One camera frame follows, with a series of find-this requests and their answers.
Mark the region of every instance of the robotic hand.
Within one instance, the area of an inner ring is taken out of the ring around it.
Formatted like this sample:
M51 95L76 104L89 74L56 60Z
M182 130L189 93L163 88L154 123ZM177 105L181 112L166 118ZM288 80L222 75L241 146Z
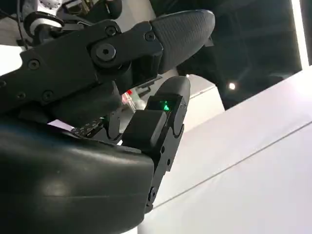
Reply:
M137 226L173 164L188 79L163 83L145 110L135 112L122 146L47 123L60 119L80 127L112 115L120 94L192 56L214 24L206 10L142 22L125 33L104 20L22 52L22 66L0 77L2 228L110 234Z

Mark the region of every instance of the textured fingertip pad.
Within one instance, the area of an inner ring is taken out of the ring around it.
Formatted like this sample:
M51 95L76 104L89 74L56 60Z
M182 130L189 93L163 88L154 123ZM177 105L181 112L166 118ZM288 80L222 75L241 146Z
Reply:
M163 74L194 55L207 42L215 16L208 10L183 11L151 21L163 46L159 74Z

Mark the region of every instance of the fluorescent light strip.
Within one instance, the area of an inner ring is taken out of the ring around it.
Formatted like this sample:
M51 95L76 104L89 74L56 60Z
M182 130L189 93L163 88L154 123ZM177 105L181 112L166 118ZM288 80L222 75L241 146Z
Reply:
M309 67L309 58L308 58L308 51L307 51L307 45L306 45L306 38L304 36L300 0L292 0L292 13L293 13L294 24L296 27L301 67L303 70Z

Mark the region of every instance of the cable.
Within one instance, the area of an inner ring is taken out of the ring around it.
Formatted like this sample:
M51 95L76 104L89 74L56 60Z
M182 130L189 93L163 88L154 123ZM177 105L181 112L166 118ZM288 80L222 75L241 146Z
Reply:
M7 16L8 18L17 21L18 19L14 16L9 15L8 13L6 13L5 11L0 9L0 13L2 13L4 16Z
M18 27L19 27L19 35L20 35L20 39L22 40L23 44L24 44L24 47L26 50L28 50L28 45L23 37L23 34L21 33L21 29L20 29L20 0L17 0L18 1L18 4L17 4L17 17L18 17Z

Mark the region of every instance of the white surface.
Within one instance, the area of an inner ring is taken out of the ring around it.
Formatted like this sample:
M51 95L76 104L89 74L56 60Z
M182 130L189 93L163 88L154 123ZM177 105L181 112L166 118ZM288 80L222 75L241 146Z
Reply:
M312 119L312 68L227 110L182 137L155 205L184 192Z
M5 55L0 56L0 76L21 67L21 52L22 48L19 46L0 45L0 55Z
M187 132L161 185L172 199L138 233L311 233L311 77L310 67Z
M188 79L191 82L191 98L184 119L184 133L224 112L215 84L196 75L189 75Z

